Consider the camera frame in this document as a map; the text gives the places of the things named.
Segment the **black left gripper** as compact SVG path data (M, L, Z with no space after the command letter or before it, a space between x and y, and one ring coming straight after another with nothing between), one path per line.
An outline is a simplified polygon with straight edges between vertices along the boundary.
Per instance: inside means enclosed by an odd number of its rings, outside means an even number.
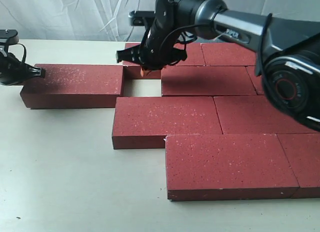
M0 84L14 86L36 77L44 78L46 70L26 63L26 51L22 60L18 60L13 53L0 51Z

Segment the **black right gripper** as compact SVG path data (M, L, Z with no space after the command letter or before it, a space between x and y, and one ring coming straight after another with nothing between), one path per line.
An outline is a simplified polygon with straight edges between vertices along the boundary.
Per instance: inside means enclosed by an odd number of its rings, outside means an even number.
M117 62L132 62L141 66L140 75L146 77L150 70L161 70L187 59L186 49L175 48L181 29L165 24L161 27L157 19L146 31L139 45L116 52Z

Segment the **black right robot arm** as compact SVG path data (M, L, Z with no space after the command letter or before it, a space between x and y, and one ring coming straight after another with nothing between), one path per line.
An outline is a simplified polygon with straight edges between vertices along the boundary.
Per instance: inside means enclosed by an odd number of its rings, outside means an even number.
M144 72L187 58L198 38L238 44L256 54L255 75L268 101L299 124L320 129L320 24L232 11L223 0L155 0L153 11L132 11L132 26L145 27L139 45L117 51L118 62Z

